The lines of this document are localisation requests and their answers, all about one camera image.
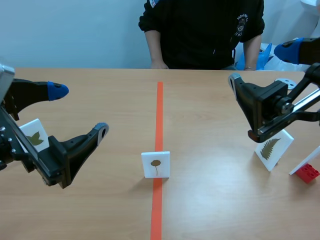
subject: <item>person's arm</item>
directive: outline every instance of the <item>person's arm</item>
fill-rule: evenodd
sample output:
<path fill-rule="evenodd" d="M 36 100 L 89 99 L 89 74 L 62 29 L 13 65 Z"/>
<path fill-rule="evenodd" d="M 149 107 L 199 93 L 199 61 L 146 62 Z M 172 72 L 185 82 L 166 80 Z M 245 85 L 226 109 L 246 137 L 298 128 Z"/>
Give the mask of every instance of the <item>person's arm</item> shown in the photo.
<path fill-rule="evenodd" d="M 152 69 L 169 69 L 162 58 L 160 32 L 156 30 L 147 31 L 145 32 L 145 38 L 148 43 L 150 56 L 151 56 L 151 68 Z"/>
<path fill-rule="evenodd" d="M 139 27 L 145 32 L 148 43 L 151 68 L 168 69 L 161 52 L 161 32 L 166 27 L 174 0 L 147 0 L 145 11 L 140 17 Z"/>
<path fill-rule="evenodd" d="M 243 43 L 244 70 L 256 70 L 261 40 L 261 35 L 258 35 Z"/>
<path fill-rule="evenodd" d="M 264 15 L 264 0 L 259 0 L 254 8 L 256 15 L 251 18 L 244 30 L 244 34 L 241 38 L 244 51 L 244 70 L 256 70 L 257 61 L 261 46 L 262 37 L 261 34 L 265 29 L 265 22 L 263 20 Z"/>

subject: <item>hoodie logo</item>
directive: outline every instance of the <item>hoodie logo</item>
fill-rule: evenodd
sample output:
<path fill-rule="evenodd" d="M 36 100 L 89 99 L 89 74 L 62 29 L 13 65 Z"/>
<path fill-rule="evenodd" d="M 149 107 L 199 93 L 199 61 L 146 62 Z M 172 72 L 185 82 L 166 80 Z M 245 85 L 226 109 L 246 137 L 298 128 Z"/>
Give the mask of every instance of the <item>hoodie logo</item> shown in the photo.
<path fill-rule="evenodd" d="M 158 2 L 159 0 L 150 0 L 151 7 L 154 8 Z"/>
<path fill-rule="evenodd" d="M 241 37 L 242 33 L 244 32 L 245 25 L 248 22 L 248 15 L 247 14 L 242 14 L 237 17 L 238 19 L 238 26 L 236 27 L 236 32 L 234 35 L 237 37 Z"/>

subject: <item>blue object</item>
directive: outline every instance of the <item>blue object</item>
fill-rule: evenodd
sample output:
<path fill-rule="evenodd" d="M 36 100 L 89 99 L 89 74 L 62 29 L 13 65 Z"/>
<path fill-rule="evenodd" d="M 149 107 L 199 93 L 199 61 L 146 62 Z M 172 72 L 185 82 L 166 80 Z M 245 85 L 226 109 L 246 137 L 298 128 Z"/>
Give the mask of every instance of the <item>blue object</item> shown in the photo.
<path fill-rule="evenodd" d="M 271 52 L 271 46 L 272 44 L 270 43 L 268 47 L 265 49 L 265 51 L 259 52 L 258 60 L 256 63 L 256 69 L 257 70 L 264 70 L 265 65 L 267 64 L 269 60 L 269 55 Z M 240 56 L 239 61 L 236 64 L 236 68 L 238 70 L 244 70 L 245 69 L 245 53 L 243 52 L 242 55 Z"/>
<path fill-rule="evenodd" d="M 68 87 L 63 84 L 57 84 L 52 81 L 48 81 L 47 87 L 49 101 L 61 99 L 69 93 Z"/>
<path fill-rule="evenodd" d="M 304 39 L 304 37 L 301 37 L 276 46 L 274 55 L 284 62 L 299 64 L 300 46 Z"/>

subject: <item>red lego brick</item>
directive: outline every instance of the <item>red lego brick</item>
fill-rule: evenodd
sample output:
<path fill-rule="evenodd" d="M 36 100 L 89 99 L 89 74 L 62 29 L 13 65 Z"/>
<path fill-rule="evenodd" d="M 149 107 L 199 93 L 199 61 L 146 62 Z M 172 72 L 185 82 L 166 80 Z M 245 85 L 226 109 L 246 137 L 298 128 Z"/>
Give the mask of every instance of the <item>red lego brick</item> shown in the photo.
<path fill-rule="evenodd" d="M 320 174 L 310 164 L 306 164 L 295 172 L 306 184 L 310 183 L 313 179 Z"/>

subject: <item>card with leaf image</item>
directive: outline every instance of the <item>card with leaf image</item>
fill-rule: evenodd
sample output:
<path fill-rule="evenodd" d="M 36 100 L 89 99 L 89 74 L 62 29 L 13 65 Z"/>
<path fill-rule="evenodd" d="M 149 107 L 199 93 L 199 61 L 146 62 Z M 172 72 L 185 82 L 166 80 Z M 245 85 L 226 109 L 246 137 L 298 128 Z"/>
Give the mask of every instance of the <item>card with leaf image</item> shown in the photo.
<path fill-rule="evenodd" d="M 49 147 L 48 135 L 38 118 L 22 125 L 20 129 L 38 152 Z"/>
<path fill-rule="evenodd" d="M 286 130 L 282 130 L 267 141 L 259 143 L 255 153 L 270 172 L 293 141 L 294 138 Z"/>
<path fill-rule="evenodd" d="M 144 177 L 147 179 L 170 177 L 170 152 L 155 151 L 141 154 Z"/>

